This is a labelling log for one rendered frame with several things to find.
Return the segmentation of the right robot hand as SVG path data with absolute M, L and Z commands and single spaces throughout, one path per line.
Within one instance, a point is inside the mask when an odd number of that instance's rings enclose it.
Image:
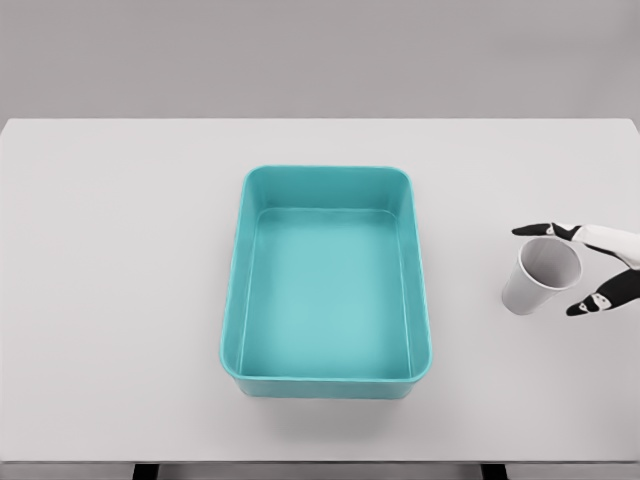
M 566 315 L 581 316 L 617 309 L 640 300 L 640 233 L 605 226 L 536 223 L 514 228 L 515 236 L 552 236 L 576 242 L 621 261 L 626 269 L 602 283 L 594 292 L 569 306 Z

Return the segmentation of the white paper cup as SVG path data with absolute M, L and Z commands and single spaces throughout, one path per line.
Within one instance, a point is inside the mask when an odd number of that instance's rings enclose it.
M 577 252 L 556 238 L 533 238 L 518 251 L 501 300 L 516 315 L 528 315 L 579 283 L 583 272 Z

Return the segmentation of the teal rectangular plastic basket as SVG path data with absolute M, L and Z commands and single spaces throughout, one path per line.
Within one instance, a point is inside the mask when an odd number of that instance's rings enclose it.
M 406 397 L 433 359 L 409 176 L 390 166 L 252 169 L 219 358 L 251 397 Z

